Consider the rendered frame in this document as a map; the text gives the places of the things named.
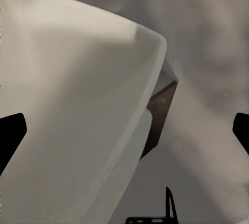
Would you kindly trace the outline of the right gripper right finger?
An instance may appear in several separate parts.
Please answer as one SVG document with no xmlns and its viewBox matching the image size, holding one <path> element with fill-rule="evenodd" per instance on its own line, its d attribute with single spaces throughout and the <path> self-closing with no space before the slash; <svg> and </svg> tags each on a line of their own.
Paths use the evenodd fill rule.
<svg viewBox="0 0 249 224">
<path fill-rule="evenodd" d="M 249 155 L 249 115 L 237 113 L 232 130 Z"/>
</svg>

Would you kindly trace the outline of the bowl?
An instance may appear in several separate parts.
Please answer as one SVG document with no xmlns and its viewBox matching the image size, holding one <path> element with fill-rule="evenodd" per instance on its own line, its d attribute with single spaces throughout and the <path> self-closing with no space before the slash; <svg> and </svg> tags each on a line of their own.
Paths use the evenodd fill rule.
<svg viewBox="0 0 249 224">
<path fill-rule="evenodd" d="M 0 118 L 27 133 L 0 175 L 0 224 L 82 224 L 149 104 L 161 34 L 76 0 L 0 0 Z"/>
</svg>

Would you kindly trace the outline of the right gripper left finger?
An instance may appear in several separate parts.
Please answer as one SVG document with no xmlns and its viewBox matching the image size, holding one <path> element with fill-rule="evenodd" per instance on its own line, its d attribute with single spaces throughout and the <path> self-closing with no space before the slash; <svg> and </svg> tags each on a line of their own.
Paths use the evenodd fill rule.
<svg viewBox="0 0 249 224">
<path fill-rule="evenodd" d="M 0 118 L 0 175 L 26 133 L 27 126 L 22 113 Z"/>
</svg>

